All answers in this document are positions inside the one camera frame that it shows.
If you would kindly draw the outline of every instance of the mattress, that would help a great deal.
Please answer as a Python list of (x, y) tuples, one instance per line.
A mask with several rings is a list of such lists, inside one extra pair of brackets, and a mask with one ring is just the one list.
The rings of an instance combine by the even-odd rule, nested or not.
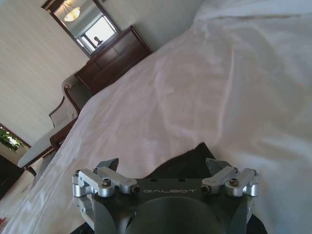
[(312, 229), (311, 3), (207, 1), (192, 27), (92, 97), (4, 233), (70, 233), (71, 176), (119, 157), (140, 178), (205, 142), (261, 175), (269, 233)]

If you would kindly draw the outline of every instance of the armchair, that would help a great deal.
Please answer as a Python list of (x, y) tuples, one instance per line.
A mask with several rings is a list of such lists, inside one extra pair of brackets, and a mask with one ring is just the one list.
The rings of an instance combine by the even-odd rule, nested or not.
[(50, 139), (62, 131), (61, 135), (65, 139), (71, 127), (76, 121), (81, 109), (88, 99), (92, 96), (88, 89), (74, 76), (70, 76), (62, 83), (63, 98), (61, 103), (53, 110), (49, 117), (52, 120), (53, 129), (42, 136), (19, 160), (18, 166), (36, 175), (35, 170), (31, 167), (35, 161), (50, 154), (58, 149), (54, 142), (51, 144)]

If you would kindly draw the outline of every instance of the floor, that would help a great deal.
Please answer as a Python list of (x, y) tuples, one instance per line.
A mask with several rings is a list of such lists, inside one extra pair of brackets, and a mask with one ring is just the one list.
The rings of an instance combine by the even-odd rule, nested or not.
[(37, 173), (34, 177), (28, 171), (25, 171), (21, 177), (15, 182), (15, 184), (10, 188), (10, 190), (5, 194), (5, 196), (0, 200), (0, 234), (2, 233), (4, 227), (9, 222), (13, 214), (15, 213), (18, 206), (22, 203), (24, 198), (28, 195), (31, 188), (38, 181), (55, 153), (39, 159), (37, 162), (32, 164), (32, 168)]

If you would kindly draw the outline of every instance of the wooden armrest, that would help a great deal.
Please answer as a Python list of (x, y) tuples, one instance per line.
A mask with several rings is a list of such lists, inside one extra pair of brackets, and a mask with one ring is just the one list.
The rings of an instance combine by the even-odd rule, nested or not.
[(73, 125), (75, 124), (77, 118), (72, 120), (69, 124), (59, 130), (56, 134), (50, 137), (50, 143), (55, 151), (58, 151), (60, 145), (64, 142), (65, 138), (67, 137), (69, 131), (72, 129)]

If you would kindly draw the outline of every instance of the silver metal bracket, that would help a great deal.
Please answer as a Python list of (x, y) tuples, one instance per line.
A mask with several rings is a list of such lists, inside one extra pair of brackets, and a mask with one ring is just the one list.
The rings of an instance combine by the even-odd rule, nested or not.
[(137, 181), (127, 178), (108, 167), (96, 168), (93, 171), (82, 169), (72, 176), (74, 204), (80, 208), (83, 219), (94, 230), (94, 216), (89, 194), (100, 197), (110, 197), (115, 194), (116, 187), (122, 194), (136, 195), (139, 193)]
[(259, 174), (256, 170), (246, 168), (239, 172), (236, 168), (226, 166), (210, 178), (202, 180), (202, 192), (204, 194), (217, 194), (221, 186), (225, 186), (226, 194), (240, 197), (243, 194), (257, 196)]

